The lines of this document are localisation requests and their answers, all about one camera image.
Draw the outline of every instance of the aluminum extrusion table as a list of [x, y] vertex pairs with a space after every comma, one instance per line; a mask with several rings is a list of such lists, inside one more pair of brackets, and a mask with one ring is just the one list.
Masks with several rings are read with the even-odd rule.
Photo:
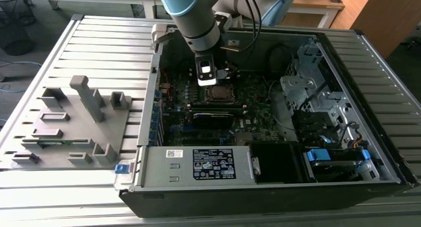
[[[41, 100], [36, 99], [42, 87], [62, 87], [74, 74], [83, 74], [89, 77], [88, 85], [97, 87], [101, 95], [109, 95], [119, 90], [133, 98], [120, 156], [131, 158], [135, 155], [145, 82], [151, 69], [151, 29], [155, 23], [169, 22], [80, 17], [70, 20], [0, 132], [1, 154], [32, 128], [30, 123], [42, 107]], [[421, 105], [363, 35], [340, 30], [279, 29], [326, 34], [413, 173], [421, 177]], [[65, 88], [62, 90], [65, 93], [72, 91]], [[9, 220], [1, 226], [196, 226], [342, 218], [352, 218], [355, 221], [362, 217], [386, 218], [421, 214], [418, 187], [399, 196], [375, 198], [343, 210], [216, 216], [204, 219], [141, 219], [120, 200], [112, 186], [113, 180], [112, 170], [0, 172], [0, 222]]]

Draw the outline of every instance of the wire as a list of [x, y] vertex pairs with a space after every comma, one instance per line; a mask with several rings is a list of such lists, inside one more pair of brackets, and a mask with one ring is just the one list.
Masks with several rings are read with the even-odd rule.
[[252, 20], [252, 38], [255, 38], [255, 16], [254, 16], [254, 13], [252, 13], [252, 10], [251, 10], [250, 1], [248, 0], [244, 0], [244, 1], [246, 1], [246, 5], [247, 5], [247, 8], [248, 8], [250, 15], [251, 15], [251, 20]]
[[171, 93], [169, 93], [169, 81], [168, 81], [168, 76], [167, 73], [164, 72], [164, 70], [160, 70], [164, 73], [164, 77], [165, 77], [165, 81], [167, 81], [167, 94], [168, 94], [168, 99], [169, 101], [172, 101], [172, 97], [171, 97]]
[[358, 143], [362, 141], [362, 134], [355, 129], [355, 133], [358, 134], [358, 139], [352, 142], [348, 148], [356, 148]]
[[[254, 4], [254, 6], [255, 6], [255, 9], [256, 9], [256, 13], [258, 13], [258, 23], [259, 23], [259, 25], [258, 25], [258, 30], [256, 30], [256, 34], [254, 34], [254, 33], [255, 33], [254, 13], [252, 13], [252, 10], [251, 10], [251, 6], [250, 6], [248, 0], [244, 0], [244, 1], [246, 1], [246, 4], [248, 4], [247, 7], [248, 7], [251, 19], [252, 19], [252, 42], [250, 43], [251, 49], [250, 49], [250, 51], [248, 51], [248, 54], [247, 54], [247, 56], [246, 56], [246, 59], [244, 59], [243, 63], [236, 67], [236, 69], [232, 71], [232, 73], [238, 72], [238, 71], [240, 70], [240, 68], [246, 65], [247, 61], [250, 60], [250, 57], [251, 57], [251, 55], [252, 55], [254, 48], [255, 48], [255, 41], [256, 41], [256, 39], [258, 39], [258, 36], [259, 36], [259, 34], [260, 34], [260, 30], [262, 30], [262, 14], [260, 14], [260, 10], [259, 10], [259, 8], [258, 8], [256, 2], [255, 2], [255, 0], [251, 0], [251, 1], [252, 1], [252, 4]], [[235, 48], [228, 48], [228, 49], [226, 49], [226, 50], [239, 52], [238, 49], [235, 49]]]
[[268, 85], [268, 83], [267, 83], [267, 81], [266, 81], [264, 76], [262, 76], [262, 79], [263, 79], [263, 81], [264, 81], [266, 85], [270, 87], [270, 85]]
[[294, 57], [294, 53], [292, 53], [291, 48], [288, 46], [286, 46], [283, 43], [278, 42], [276, 44], [274, 44], [272, 46], [268, 47], [268, 49], [264, 53], [264, 56], [263, 56], [264, 57], [264, 64], [266, 64], [264, 69], [268, 72], [271, 71], [270, 58], [272, 56], [274, 50], [278, 48], [288, 51], [290, 56], [291, 56], [291, 62], [294, 62], [295, 57]]
[[298, 110], [300, 110], [303, 108], [303, 106], [312, 100], [312, 98], [320, 93], [322, 89], [327, 86], [327, 82], [324, 81], [323, 84], [318, 87], [318, 89], [315, 90], [315, 92], [311, 94], [311, 96], [308, 96], [308, 98], [302, 102], [302, 104], [299, 105]]
[[32, 62], [32, 61], [17, 61], [17, 62], [8, 62], [6, 64], [0, 65], [0, 68], [4, 67], [4, 66], [12, 65], [12, 64], [34, 64], [38, 67], [41, 67], [40, 63], [36, 63], [36, 62]]
[[13, 62], [10, 62], [10, 61], [5, 61], [5, 60], [2, 60], [2, 59], [0, 59], [0, 61], [6, 62], [6, 63], [13, 63]]
[[[244, 1], [246, 1], [246, 5], [247, 5], [248, 11], [250, 11], [251, 18], [252, 18], [252, 32], [254, 32], [254, 31], [255, 31], [254, 13], [252, 13], [252, 10], [251, 10], [251, 6], [250, 6], [248, 0], [244, 0]], [[258, 5], [256, 5], [255, 0], [251, 0], [251, 1], [252, 1], [255, 10], [256, 10], [258, 22], [259, 22], [256, 34], [255, 34], [255, 36], [254, 36], [254, 38], [252, 38], [251, 43], [248, 44], [248, 46], [247, 46], [246, 48], [243, 48], [243, 49], [236, 49], [236, 48], [230, 47], [230, 46], [220, 46], [220, 49], [223, 49], [223, 50], [228, 50], [228, 51], [234, 51], [234, 52], [243, 52], [243, 51], [248, 50], [250, 48], [254, 49], [255, 41], [256, 41], [256, 39], [258, 39], [258, 36], [259, 36], [259, 34], [260, 34], [260, 30], [262, 30], [262, 14], [260, 14], [260, 10], [259, 10], [259, 8], [258, 8]]]
[[268, 99], [271, 99], [271, 98], [270, 98], [270, 91], [271, 91], [271, 87], [274, 86], [274, 83], [275, 83], [275, 82], [278, 82], [278, 81], [274, 81], [274, 82], [270, 84], [270, 86], [268, 86], [268, 92], [267, 92], [267, 98], [268, 98]]
[[274, 116], [274, 115], [271, 115], [271, 117], [274, 117], [274, 119], [275, 119], [275, 121], [276, 121], [276, 123], [284, 128], [284, 129], [287, 129], [287, 130], [292, 130], [294, 132], [296, 131], [296, 130], [294, 130], [294, 129], [291, 129], [291, 128], [288, 128], [288, 127], [286, 127], [279, 121], [278, 121], [278, 119], [276, 119], [276, 117]]
[[347, 127], [351, 126], [352, 124], [356, 124], [356, 122], [355, 121], [348, 121], [347, 124], [344, 125], [344, 128], [343, 128], [342, 133], [340, 133], [339, 140], [336, 141], [336, 148], [338, 149], [340, 148], [340, 145], [342, 145], [342, 140], [343, 140], [343, 137], [344, 137], [344, 134], [346, 134]]
[[8, 90], [2, 90], [0, 89], [0, 92], [5, 92], [5, 93], [22, 93], [25, 90], [21, 91], [8, 91]]

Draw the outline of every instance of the table leg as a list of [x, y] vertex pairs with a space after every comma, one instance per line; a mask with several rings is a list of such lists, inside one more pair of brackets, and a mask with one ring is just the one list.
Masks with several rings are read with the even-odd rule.
[[48, 1], [49, 3], [49, 6], [53, 10], [57, 10], [60, 7], [58, 7], [58, 1], [57, 0], [49, 0]]
[[322, 20], [318, 24], [318, 28], [327, 29], [335, 19], [338, 9], [327, 9], [326, 14], [322, 17]]
[[153, 0], [143, 0], [143, 7], [144, 7], [144, 16], [147, 19], [156, 19], [155, 15], [155, 1]]

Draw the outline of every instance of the black trash bin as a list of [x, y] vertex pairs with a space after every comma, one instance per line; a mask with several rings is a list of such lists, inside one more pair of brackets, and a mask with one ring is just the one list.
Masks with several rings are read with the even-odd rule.
[[33, 49], [24, 26], [36, 19], [26, 0], [0, 0], [0, 48], [10, 56], [26, 54]]

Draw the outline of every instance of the power supply label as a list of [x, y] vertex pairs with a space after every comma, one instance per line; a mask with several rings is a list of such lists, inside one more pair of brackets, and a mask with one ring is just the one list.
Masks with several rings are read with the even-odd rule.
[[235, 179], [232, 149], [192, 150], [195, 180]]

